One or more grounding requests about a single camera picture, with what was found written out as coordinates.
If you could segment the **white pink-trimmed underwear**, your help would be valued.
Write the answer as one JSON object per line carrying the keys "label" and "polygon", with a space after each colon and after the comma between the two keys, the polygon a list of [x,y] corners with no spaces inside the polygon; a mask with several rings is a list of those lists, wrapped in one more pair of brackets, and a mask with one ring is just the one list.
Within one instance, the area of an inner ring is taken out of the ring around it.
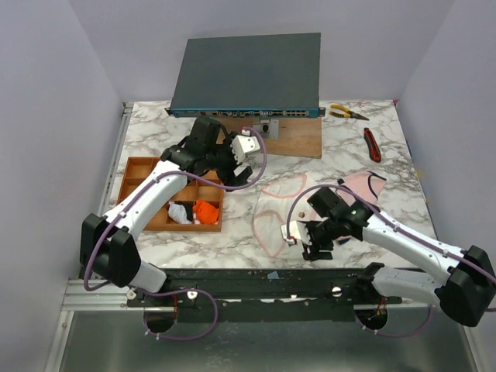
{"label": "white pink-trimmed underwear", "polygon": [[316,185],[307,174],[274,181],[260,190],[255,207],[252,230],[261,249],[269,258],[278,257],[288,247],[281,230],[295,199],[307,188]]}

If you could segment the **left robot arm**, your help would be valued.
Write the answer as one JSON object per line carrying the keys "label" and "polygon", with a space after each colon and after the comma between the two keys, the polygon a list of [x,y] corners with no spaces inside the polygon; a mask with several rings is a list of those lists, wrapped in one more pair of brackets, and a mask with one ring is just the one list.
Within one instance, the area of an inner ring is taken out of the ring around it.
{"label": "left robot arm", "polygon": [[88,215],[81,227],[80,261],[84,288],[93,291],[92,274],[119,288],[139,288],[156,306],[172,295],[166,273],[142,260],[136,241],[150,220],[193,180],[205,182],[205,174],[217,173],[218,188],[235,191],[254,184],[251,168],[235,170],[251,154],[264,152],[261,136],[253,128],[229,132],[217,120],[198,117],[190,133],[168,147],[150,174],[116,207],[104,215]]}

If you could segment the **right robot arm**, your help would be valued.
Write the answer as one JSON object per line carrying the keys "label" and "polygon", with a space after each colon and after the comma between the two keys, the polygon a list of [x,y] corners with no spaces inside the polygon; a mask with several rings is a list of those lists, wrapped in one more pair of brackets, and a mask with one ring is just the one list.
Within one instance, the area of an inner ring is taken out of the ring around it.
{"label": "right robot arm", "polygon": [[381,263],[368,266],[357,283],[358,298],[372,304],[382,297],[401,297],[440,308],[463,326],[477,326],[494,309],[495,272],[485,250],[429,238],[382,212],[350,189],[318,185],[307,203],[318,221],[287,222],[288,239],[299,242],[305,260],[329,260],[335,241],[353,237],[391,251],[416,271]]}

